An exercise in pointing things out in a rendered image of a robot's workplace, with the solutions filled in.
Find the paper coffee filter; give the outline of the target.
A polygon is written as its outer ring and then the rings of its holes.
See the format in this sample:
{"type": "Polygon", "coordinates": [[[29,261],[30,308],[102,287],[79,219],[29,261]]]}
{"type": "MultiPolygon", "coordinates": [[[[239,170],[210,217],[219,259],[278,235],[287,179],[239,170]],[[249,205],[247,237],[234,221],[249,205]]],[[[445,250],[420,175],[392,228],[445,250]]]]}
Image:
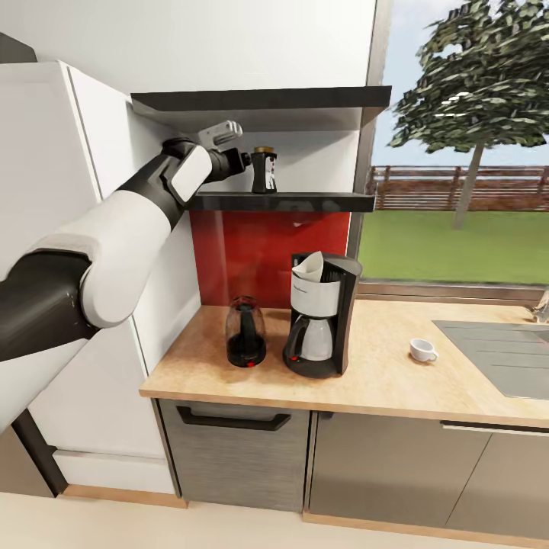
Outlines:
{"type": "Polygon", "coordinates": [[[323,271],[323,255],[321,251],[306,258],[300,265],[292,268],[292,271],[295,271],[305,281],[320,283],[323,271]]]}

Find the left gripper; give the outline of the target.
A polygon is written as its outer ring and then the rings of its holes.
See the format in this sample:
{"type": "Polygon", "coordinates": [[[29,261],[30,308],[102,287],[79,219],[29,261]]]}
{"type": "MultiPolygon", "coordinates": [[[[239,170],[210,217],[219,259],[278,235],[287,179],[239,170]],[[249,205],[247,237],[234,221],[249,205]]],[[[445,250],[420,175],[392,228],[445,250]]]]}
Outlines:
{"type": "Polygon", "coordinates": [[[247,165],[252,164],[252,158],[247,152],[240,153],[239,148],[233,147],[232,149],[225,150],[224,152],[212,153],[216,156],[217,161],[220,164],[220,171],[217,178],[213,181],[222,181],[226,178],[239,173],[243,173],[247,165]]]}

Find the bottle of coffee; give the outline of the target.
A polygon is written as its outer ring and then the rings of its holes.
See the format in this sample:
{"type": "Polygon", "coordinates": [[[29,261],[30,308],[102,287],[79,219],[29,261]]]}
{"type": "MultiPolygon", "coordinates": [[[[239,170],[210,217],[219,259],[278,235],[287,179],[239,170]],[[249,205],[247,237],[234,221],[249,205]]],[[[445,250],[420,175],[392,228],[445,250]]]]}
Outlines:
{"type": "Polygon", "coordinates": [[[274,148],[269,146],[254,147],[254,153],[251,153],[250,157],[254,168],[254,182],[251,193],[277,193],[274,178],[277,154],[274,153],[274,148]]]}

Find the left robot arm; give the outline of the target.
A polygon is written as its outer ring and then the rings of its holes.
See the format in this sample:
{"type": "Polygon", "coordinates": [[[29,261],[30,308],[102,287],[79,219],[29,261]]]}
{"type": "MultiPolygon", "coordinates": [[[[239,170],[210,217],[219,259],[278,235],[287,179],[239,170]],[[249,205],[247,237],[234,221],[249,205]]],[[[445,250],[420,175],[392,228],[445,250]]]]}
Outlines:
{"type": "Polygon", "coordinates": [[[0,281],[0,434],[100,331],[131,317],[149,273],[203,183],[252,158],[219,145],[226,121],[162,143],[159,156],[72,223],[34,243],[0,281]]]}

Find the coffee cup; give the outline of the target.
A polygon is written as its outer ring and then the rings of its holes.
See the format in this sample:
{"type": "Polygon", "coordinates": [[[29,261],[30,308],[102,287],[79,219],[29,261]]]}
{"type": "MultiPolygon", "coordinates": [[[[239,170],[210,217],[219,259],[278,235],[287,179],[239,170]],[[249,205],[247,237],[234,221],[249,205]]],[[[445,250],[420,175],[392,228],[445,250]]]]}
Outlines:
{"type": "Polygon", "coordinates": [[[435,362],[438,359],[438,353],[435,352],[435,347],[426,340],[412,340],[410,342],[410,352],[412,356],[419,361],[435,362]]]}

